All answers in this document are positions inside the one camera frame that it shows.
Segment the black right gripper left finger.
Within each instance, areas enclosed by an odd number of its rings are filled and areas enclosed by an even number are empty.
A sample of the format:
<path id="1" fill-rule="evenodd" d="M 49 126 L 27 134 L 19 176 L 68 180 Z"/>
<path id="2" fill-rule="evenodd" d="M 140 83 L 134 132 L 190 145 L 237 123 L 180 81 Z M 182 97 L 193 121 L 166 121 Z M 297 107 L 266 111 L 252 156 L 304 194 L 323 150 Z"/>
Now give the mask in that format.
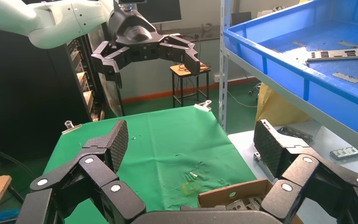
<path id="1" fill-rule="evenodd" d="M 87 140 L 74 159 L 30 184 L 16 222 L 63 224 L 85 200 L 91 200 L 110 224 L 133 222 L 146 212 L 146 205 L 117 174 L 128 142 L 122 119 L 108 134 Z"/>

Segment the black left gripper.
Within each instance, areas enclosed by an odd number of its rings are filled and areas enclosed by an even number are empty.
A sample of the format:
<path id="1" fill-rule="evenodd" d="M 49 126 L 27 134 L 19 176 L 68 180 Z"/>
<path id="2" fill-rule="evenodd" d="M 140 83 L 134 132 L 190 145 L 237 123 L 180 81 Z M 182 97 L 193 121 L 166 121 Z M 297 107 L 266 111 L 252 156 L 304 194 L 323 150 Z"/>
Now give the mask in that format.
<path id="1" fill-rule="evenodd" d="M 122 89 L 120 70 L 132 62 L 164 59 L 182 63 L 192 75 L 200 73 L 194 43 L 176 35 L 163 37 L 137 10 L 111 13 L 108 30 L 113 43 L 103 41 L 91 54 L 94 69 Z"/>

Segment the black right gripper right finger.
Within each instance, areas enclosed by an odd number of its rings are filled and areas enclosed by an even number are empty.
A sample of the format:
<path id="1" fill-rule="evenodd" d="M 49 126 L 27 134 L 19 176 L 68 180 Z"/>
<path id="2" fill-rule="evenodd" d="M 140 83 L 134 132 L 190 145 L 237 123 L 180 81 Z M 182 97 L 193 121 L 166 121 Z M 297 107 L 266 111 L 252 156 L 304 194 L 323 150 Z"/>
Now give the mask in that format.
<path id="1" fill-rule="evenodd" d="M 254 146 L 276 182 L 260 210 L 283 224 L 306 198 L 339 224 L 358 224 L 358 173 L 320 156 L 304 140 L 278 133 L 265 120 L 255 124 Z"/>

